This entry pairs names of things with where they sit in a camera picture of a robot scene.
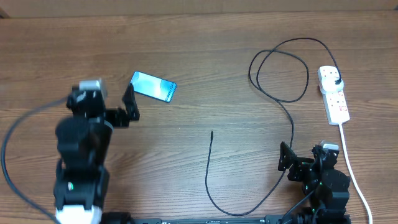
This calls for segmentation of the Galaxy smartphone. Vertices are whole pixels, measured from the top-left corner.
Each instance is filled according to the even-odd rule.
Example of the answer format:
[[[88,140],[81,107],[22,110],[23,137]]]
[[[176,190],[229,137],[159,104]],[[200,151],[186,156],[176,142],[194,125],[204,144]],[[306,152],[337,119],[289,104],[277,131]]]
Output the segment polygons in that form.
[[[130,83],[134,91],[142,95],[170,103],[177,88],[177,84],[140,71],[133,73]]]

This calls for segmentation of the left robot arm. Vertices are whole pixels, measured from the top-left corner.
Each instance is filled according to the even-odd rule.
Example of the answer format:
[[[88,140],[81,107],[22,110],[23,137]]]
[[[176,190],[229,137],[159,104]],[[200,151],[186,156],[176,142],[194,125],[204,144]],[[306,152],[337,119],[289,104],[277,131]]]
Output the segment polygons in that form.
[[[55,218],[60,224],[132,223],[128,212],[104,212],[109,172],[105,168],[111,136],[128,128],[140,114],[129,84],[122,98],[124,108],[107,109],[99,81],[73,87],[66,106],[72,111],[57,124],[55,135],[60,160],[56,168]]]

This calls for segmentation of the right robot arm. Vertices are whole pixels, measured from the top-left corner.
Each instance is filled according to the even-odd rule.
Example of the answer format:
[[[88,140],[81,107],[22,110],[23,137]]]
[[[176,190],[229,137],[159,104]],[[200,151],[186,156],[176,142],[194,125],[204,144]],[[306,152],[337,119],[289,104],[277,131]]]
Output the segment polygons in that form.
[[[299,157],[285,142],[280,144],[278,170],[288,171],[290,181],[302,183],[304,198],[278,219],[278,223],[349,224],[346,214],[351,179],[335,169],[339,146],[321,141],[313,158]]]

